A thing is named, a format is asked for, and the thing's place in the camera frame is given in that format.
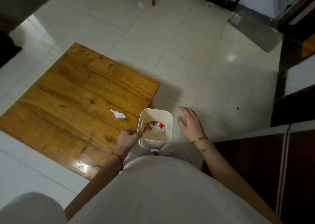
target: gray mat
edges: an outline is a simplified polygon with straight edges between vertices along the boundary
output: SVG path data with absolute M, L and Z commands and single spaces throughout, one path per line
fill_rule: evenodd
M 9 33 L 49 0 L 0 0 L 0 30 Z
M 283 37 L 250 11 L 242 10 L 227 21 L 266 52 L 272 51 Z

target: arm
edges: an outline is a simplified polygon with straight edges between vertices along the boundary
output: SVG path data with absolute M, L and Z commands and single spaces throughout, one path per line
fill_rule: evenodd
M 137 128 L 121 131 L 114 154 L 120 155 L 125 160 L 127 154 L 142 136 L 142 131 Z M 69 221 L 86 203 L 109 184 L 120 172 L 122 163 L 119 157 L 113 155 L 100 171 L 92 178 L 87 186 L 66 207 L 65 216 Z
M 179 109 L 185 115 L 187 124 L 185 125 L 180 116 L 178 117 L 178 123 L 183 134 L 189 141 L 192 142 L 201 137 L 206 137 L 196 113 L 186 107 L 179 107 Z M 242 198 L 271 223 L 282 223 L 277 214 L 274 213 L 255 190 L 252 189 L 252 187 L 225 160 L 209 139 L 199 140 L 195 142 L 195 146 L 202 153 L 213 177 L 217 181 Z

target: red bracelet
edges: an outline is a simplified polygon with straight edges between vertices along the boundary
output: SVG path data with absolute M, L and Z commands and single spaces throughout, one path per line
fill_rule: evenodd
M 120 161 L 121 161 L 121 170 L 120 171 L 122 171 L 124 169 L 124 160 L 123 160 L 123 158 L 120 157 L 120 155 L 118 155 L 118 154 L 112 153 L 111 156 L 113 156 L 113 155 L 117 156 L 120 159 Z

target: plastic bin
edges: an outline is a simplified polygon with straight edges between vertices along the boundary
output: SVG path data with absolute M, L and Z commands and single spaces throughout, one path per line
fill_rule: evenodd
M 155 136 L 147 129 L 138 143 L 143 148 L 161 149 L 172 138 L 173 116 L 170 112 L 165 110 L 144 109 L 139 117 L 138 131 L 143 131 L 145 124 L 151 121 L 163 123 L 165 125 L 165 131 L 159 132 L 158 135 Z

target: torn paper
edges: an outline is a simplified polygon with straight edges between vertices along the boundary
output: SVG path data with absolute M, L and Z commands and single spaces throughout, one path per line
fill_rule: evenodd
M 123 114 L 123 113 L 120 113 L 118 111 L 114 111 L 111 109 L 111 112 L 114 113 L 115 117 L 118 119 L 118 118 L 122 118 L 122 119 L 125 119 L 126 116 Z

